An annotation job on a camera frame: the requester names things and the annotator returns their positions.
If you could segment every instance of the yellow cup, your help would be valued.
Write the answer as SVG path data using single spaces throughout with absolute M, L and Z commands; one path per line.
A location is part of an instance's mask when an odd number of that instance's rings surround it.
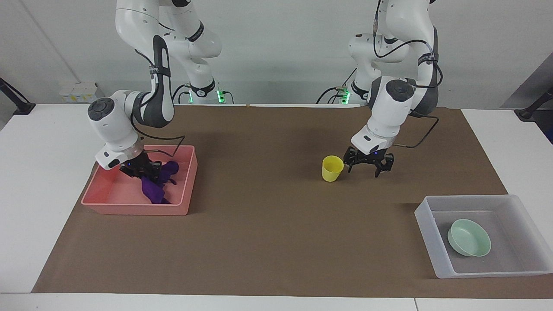
M 322 178 L 329 182 L 335 182 L 344 169 L 344 162 L 341 158 L 329 155 L 322 161 Z

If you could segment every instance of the translucent tray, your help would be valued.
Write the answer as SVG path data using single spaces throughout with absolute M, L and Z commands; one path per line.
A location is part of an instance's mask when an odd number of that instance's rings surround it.
M 427 196 L 415 211 L 438 278 L 553 273 L 553 253 L 516 195 Z M 457 219 L 480 224 L 492 240 L 484 257 L 465 257 L 447 240 Z

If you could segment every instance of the pink tray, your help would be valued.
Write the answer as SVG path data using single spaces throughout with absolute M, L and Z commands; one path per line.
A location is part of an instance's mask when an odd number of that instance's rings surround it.
M 176 146 L 146 145 L 146 150 L 159 149 L 173 153 Z M 142 182 L 118 169 L 98 167 L 88 184 L 81 203 L 104 215 L 179 215 L 188 213 L 198 162 L 194 146 L 180 146 L 173 158 L 162 153 L 148 154 L 152 161 L 169 160 L 179 164 L 179 172 L 172 176 L 177 182 L 165 184 L 165 198 L 171 204 L 152 204 L 142 193 Z

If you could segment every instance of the brown table covering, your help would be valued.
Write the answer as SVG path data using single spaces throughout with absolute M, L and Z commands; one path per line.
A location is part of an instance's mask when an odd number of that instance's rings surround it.
M 553 275 L 436 278 L 418 204 L 506 191 L 461 111 L 434 115 L 420 147 L 389 150 L 392 172 L 358 165 L 326 183 L 322 159 L 344 154 L 368 108 L 178 107 L 148 131 L 196 146 L 190 213 L 104 216 L 77 203 L 33 292 L 553 298 Z M 409 118 L 397 142 L 432 122 Z

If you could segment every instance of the purple fabric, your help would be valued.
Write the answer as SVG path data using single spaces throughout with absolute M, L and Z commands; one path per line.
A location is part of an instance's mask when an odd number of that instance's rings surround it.
M 168 181 L 176 184 L 176 182 L 171 179 L 171 175 L 176 174 L 178 171 L 179 164 L 175 161 L 169 161 L 161 167 L 157 184 L 147 177 L 142 177 L 142 193 L 150 199 L 152 204 L 171 204 L 164 198 L 165 191 L 163 190 L 163 186 Z

